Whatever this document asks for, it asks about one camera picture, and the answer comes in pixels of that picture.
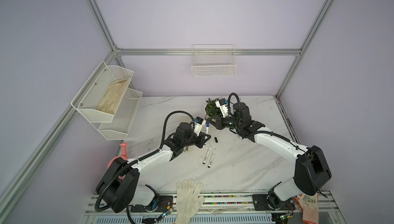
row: black mounting plate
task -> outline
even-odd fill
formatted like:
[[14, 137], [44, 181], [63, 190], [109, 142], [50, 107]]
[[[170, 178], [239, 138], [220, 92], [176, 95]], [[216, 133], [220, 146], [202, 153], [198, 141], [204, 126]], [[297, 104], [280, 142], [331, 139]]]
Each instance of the black mounting plate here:
[[[173, 204], [173, 196], [159, 196], [159, 203], [157, 208], [153, 212], [161, 212], [163, 213], [164, 211], [167, 210], [167, 206], [170, 205], [172, 206]], [[130, 212], [135, 213], [135, 212], [147, 212], [145, 209], [145, 206], [143, 205], [131, 205], [129, 207]]]
[[[268, 206], [267, 197], [268, 197], [268, 194], [255, 194], [255, 195], [252, 195], [254, 210], [256, 210], [256, 211], [272, 210], [272, 209], [267, 207]], [[285, 203], [289, 204], [291, 207], [293, 207], [293, 209], [296, 209], [296, 207], [294, 206], [293, 198], [290, 198], [290, 199], [286, 200]], [[287, 205], [284, 205], [279, 210], [288, 211], [288, 209], [289, 209], [289, 207]]]

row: work glove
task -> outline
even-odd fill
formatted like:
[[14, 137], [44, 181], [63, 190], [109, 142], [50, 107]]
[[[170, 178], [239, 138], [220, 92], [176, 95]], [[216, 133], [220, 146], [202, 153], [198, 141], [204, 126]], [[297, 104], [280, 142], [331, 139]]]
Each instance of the work glove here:
[[200, 196], [203, 184], [199, 182], [194, 189], [194, 179], [184, 180], [176, 183], [176, 217], [175, 224], [188, 224], [190, 219], [197, 214], [205, 201], [204, 196]]

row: white marble surface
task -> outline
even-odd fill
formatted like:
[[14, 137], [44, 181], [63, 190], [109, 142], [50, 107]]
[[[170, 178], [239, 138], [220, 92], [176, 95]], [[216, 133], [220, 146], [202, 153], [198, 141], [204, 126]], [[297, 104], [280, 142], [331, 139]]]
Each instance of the white marble surface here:
[[[193, 117], [204, 118], [205, 101], [216, 97], [142, 97], [125, 140], [129, 143], [129, 157], [139, 156], [160, 145], [163, 123], [169, 113], [183, 110]], [[240, 98], [249, 107], [253, 120], [291, 139], [273, 96]], [[190, 118], [184, 114], [172, 115], [167, 123], [165, 138], [175, 132], [180, 122], [190, 122]], [[202, 149], [189, 147], [189, 151], [171, 162], [141, 174], [139, 184], [149, 184], [160, 193], [173, 193], [176, 192], [176, 182], [194, 178], [196, 182], [204, 183], [203, 192], [253, 192], [269, 189], [294, 174], [294, 167], [288, 161], [265, 146], [248, 139], [242, 140], [228, 129], [220, 131], [210, 127], [208, 133], [212, 138]], [[218, 138], [218, 143], [215, 143], [214, 137]], [[203, 165], [203, 158], [210, 145], [211, 153], [216, 148], [216, 154], [211, 168], [208, 168]]]

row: potted plant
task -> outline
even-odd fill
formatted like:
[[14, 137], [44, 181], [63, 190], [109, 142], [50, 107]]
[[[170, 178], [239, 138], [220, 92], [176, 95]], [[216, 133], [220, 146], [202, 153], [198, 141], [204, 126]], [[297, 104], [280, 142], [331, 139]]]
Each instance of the potted plant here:
[[213, 117], [215, 115], [221, 114], [220, 108], [216, 107], [215, 103], [218, 100], [219, 98], [216, 98], [215, 100], [211, 100], [210, 98], [208, 98], [208, 100], [206, 101], [207, 104], [204, 107], [206, 116]]

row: white marker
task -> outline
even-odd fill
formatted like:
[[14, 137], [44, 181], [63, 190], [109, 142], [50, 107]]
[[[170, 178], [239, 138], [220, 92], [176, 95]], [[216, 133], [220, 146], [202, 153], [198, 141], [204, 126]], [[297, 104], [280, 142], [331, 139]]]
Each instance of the white marker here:
[[211, 147], [212, 147], [212, 145], [209, 146], [208, 151], [206, 152], [206, 155], [205, 155], [203, 164], [205, 164], [205, 163], [206, 163], [206, 160], [208, 159], [208, 155], [209, 155], [209, 153], [211, 152]]
[[211, 167], [212, 161], [214, 160], [215, 151], [216, 151], [216, 149], [214, 149], [214, 152], [212, 152], [212, 156], [211, 156], [211, 160], [209, 161], [208, 168]]

